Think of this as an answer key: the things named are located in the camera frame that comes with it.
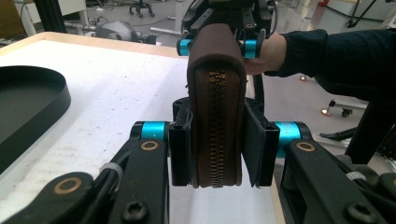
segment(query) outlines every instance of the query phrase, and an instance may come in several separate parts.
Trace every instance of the office chair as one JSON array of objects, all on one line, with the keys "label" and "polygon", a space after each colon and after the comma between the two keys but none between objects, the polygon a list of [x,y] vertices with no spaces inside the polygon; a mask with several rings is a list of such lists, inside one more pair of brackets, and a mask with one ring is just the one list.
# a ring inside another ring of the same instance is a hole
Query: office chair
[{"label": "office chair", "polygon": [[346,149],[354,164],[367,164],[395,124],[396,96],[389,94],[371,78],[316,75],[315,80],[329,93],[369,102]]},{"label": "office chair", "polygon": [[140,13],[140,9],[142,8],[147,8],[149,15],[151,17],[155,17],[155,14],[152,12],[151,5],[147,3],[143,3],[143,0],[139,0],[139,2],[132,3],[132,5],[129,7],[129,13],[131,13],[131,15],[134,15],[134,12],[132,11],[133,8],[136,8],[136,12],[140,18],[143,18],[143,14]]}]

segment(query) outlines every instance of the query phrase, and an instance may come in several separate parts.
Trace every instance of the human hand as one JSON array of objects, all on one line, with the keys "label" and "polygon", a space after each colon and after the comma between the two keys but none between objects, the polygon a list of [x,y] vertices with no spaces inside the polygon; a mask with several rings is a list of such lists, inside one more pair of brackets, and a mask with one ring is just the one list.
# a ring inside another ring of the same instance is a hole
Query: human hand
[{"label": "human hand", "polygon": [[287,43],[283,35],[273,34],[264,40],[260,58],[245,59],[248,75],[258,75],[266,71],[278,71],[286,58]]}]

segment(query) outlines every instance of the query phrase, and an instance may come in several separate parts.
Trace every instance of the black sleeve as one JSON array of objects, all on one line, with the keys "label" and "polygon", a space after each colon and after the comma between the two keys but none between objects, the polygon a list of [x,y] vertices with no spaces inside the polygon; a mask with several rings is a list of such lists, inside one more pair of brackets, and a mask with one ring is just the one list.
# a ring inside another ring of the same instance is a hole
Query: black sleeve
[{"label": "black sleeve", "polygon": [[288,77],[303,73],[341,77],[395,78],[396,30],[370,30],[327,35],[324,30],[283,34],[287,54],[277,72],[269,76]]}]

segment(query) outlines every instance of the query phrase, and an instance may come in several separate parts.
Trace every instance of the brown wallet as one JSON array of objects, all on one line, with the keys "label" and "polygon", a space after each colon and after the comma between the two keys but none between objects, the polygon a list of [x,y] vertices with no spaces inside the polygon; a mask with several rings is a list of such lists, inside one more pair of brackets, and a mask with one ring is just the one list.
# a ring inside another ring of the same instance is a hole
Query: brown wallet
[{"label": "brown wallet", "polygon": [[226,24],[207,25],[193,42],[187,80],[195,188],[241,184],[240,132],[247,83],[242,60]]}]

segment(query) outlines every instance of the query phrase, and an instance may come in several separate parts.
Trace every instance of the brass washer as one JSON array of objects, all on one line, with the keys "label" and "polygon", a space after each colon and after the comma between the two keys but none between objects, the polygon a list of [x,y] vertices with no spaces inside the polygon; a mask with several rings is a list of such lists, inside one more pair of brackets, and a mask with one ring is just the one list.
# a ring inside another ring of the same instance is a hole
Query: brass washer
[{"label": "brass washer", "polygon": [[147,142],[144,142],[140,147],[143,150],[151,151],[151,150],[154,150],[154,149],[156,149],[158,147],[158,143],[154,142],[154,141],[147,141]]},{"label": "brass washer", "polygon": [[[74,181],[75,183],[74,183],[74,185],[73,185],[70,189],[62,189],[62,184],[66,183],[66,182],[68,182],[68,181]],[[80,178],[78,178],[78,177],[69,177],[69,178],[66,178],[66,179],[64,179],[63,181],[59,182],[59,183],[55,186],[55,188],[53,189],[53,191],[54,191],[56,194],[68,194],[68,193],[71,193],[71,192],[75,191],[76,189],[78,189],[79,186],[81,185],[81,183],[82,183],[82,181],[81,181]]]},{"label": "brass washer", "polygon": [[300,150],[307,151],[307,152],[315,151],[315,149],[316,149],[314,146],[312,146],[311,144],[306,143],[306,142],[299,142],[299,143],[297,143],[296,146]]}]

